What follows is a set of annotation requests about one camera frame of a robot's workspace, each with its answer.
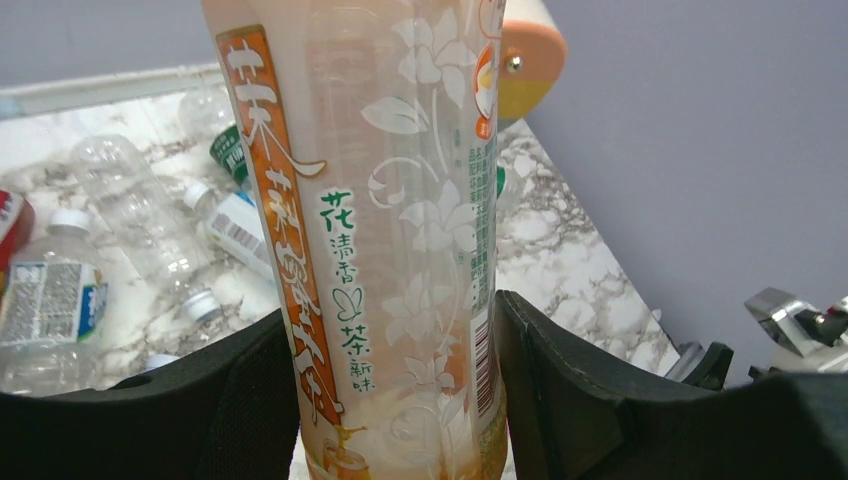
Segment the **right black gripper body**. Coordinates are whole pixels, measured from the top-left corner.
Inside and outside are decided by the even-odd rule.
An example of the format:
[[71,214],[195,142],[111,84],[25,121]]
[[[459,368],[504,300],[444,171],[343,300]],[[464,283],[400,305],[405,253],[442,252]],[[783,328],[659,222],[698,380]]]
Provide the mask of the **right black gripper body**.
[[698,342],[682,346],[680,358],[665,378],[710,391],[721,391],[730,369],[734,352],[725,344],[712,342],[708,347]]

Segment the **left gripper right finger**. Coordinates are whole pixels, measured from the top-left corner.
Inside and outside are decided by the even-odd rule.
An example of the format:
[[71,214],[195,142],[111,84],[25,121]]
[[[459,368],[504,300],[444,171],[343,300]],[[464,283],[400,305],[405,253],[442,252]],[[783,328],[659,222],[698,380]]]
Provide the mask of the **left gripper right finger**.
[[847,378],[769,373],[723,392],[642,370],[495,296],[521,479],[843,479]]

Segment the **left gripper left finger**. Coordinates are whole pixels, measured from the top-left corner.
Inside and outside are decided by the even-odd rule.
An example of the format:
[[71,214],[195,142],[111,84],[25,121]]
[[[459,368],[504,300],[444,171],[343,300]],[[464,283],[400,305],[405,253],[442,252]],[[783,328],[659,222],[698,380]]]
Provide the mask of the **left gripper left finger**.
[[283,319],[106,390],[1,398],[5,479],[286,479],[299,427]]

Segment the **clear bottle grey blue label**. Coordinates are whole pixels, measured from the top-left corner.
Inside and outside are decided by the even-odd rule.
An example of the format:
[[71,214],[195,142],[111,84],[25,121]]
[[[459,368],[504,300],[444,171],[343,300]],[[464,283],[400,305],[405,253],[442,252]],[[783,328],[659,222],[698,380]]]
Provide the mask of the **clear bottle grey blue label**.
[[16,253],[1,309],[1,390],[46,397],[96,386],[98,326],[109,283],[91,217],[56,210],[47,233]]

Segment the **orange juice bottle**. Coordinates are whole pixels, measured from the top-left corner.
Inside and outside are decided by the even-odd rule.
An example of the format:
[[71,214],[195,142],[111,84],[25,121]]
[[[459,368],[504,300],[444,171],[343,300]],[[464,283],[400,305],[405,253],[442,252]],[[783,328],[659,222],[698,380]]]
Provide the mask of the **orange juice bottle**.
[[206,1],[314,479],[498,479],[501,1]]

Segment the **clear bottle blue label slim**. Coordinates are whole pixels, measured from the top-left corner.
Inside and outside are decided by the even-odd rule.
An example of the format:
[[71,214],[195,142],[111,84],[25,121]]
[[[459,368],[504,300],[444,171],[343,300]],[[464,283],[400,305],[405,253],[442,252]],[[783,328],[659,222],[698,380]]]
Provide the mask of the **clear bottle blue label slim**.
[[152,354],[148,357],[143,372],[149,372],[179,360],[178,356],[170,354]]

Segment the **clear unlabelled bottle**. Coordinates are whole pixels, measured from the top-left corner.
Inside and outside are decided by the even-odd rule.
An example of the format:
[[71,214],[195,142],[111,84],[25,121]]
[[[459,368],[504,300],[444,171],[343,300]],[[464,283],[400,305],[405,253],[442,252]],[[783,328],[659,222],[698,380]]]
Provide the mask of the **clear unlabelled bottle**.
[[222,314],[202,279],[210,257],[140,150],[126,137],[87,137],[70,152],[74,176],[141,279],[207,322]]

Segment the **amber bottle red label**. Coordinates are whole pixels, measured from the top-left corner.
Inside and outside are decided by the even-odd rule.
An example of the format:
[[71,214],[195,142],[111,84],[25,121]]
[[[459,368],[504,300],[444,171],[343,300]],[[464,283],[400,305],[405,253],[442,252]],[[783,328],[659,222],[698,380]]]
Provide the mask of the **amber bottle red label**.
[[35,212],[21,194],[1,190],[1,290],[7,282],[12,257],[29,242]]

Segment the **clear bottle dark green label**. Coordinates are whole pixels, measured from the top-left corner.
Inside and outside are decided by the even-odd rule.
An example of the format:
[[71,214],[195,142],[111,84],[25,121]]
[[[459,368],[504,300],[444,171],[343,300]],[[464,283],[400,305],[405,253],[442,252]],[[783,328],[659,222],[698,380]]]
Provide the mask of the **clear bottle dark green label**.
[[240,190],[250,189],[240,130],[224,88],[190,90],[179,102],[178,119],[188,136],[207,151]]

